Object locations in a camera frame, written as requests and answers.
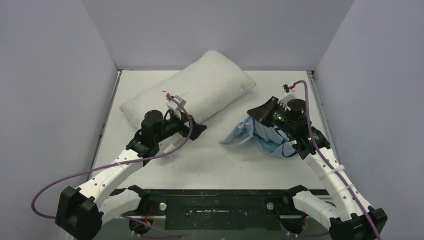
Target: white table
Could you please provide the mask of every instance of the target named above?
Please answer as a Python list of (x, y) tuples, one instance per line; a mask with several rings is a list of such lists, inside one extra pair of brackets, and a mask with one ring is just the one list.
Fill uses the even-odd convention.
[[(97, 150), (93, 167), (111, 163), (132, 139), (136, 129), (125, 119), (119, 106), (160, 81), (173, 70), (123, 70), (115, 90), (110, 114)], [(296, 155), (292, 158), (269, 156), (253, 142), (238, 145), (220, 144), (219, 140), (235, 126), (248, 109), (264, 104), (271, 96), (283, 96), (282, 85), (306, 80), (309, 87), (312, 125), (325, 132), (319, 110), (305, 71), (246, 71), (256, 87), (203, 122), (207, 130), (189, 141), (173, 157), (150, 161), (120, 187), (138, 185), (143, 189), (288, 189), (303, 185), (324, 189), (311, 168)], [(296, 87), (297, 98), (305, 99), (302, 86)]]

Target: blue cloth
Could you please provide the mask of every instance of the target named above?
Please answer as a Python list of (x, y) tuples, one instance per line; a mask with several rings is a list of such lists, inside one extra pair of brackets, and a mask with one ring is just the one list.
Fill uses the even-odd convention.
[(227, 144), (230, 143), (235, 136), (241, 135), (239, 145), (253, 139), (262, 152), (271, 156), (283, 158), (283, 150), (286, 157), (293, 154), (295, 150), (290, 144), (286, 143), (289, 139), (287, 135), (280, 130), (278, 130), (278, 132), (276, 130), (276, 128), (266, 127), (260, 124), (250, 115), (246, 114), (228, 136), (219, 142)]

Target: round bolt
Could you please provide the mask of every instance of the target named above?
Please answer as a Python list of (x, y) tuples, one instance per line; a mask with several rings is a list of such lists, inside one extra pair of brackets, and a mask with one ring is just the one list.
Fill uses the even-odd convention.
[(272, 203), (272, 202), (268, 202), (268, 203), (266, 204), (266, 209), (268, 209), (268, 210), (274, 210), (274, 203)]
[(161, 202), (161, 203), (159, 204), (159, 209), (160, 209), (161, 211), (165, 211), (165, 209), (167, 209), (167, 204), (166, 204), (166, 203), (164, 203), (164, 202)]

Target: white pillow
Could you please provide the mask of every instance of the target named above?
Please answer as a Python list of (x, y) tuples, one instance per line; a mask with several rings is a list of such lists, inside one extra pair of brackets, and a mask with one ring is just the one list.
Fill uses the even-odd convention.
[(168, 110), (165, 95), (178, 95), (197, 123), (223, 109), (256, 82), (234, 62), (217, 51), (206, 52), (199, 60), (154, 87), (140, 92), (119, 109), (135, 129), (141, 127), (146, 112)]

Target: pillow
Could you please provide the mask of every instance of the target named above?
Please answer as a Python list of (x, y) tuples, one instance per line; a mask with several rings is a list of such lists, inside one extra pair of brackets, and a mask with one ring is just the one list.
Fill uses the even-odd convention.
[(169, 93), (183, 98), (184, 108), (201, 123), (255, 85), (234, 62), (217, 51), (208, 51), (184, 70), (123, 103), (119, 109), (130, 125), (139, 129), (146, 112), (159, 110), (165, 114), (168, 110), (165, 95)]

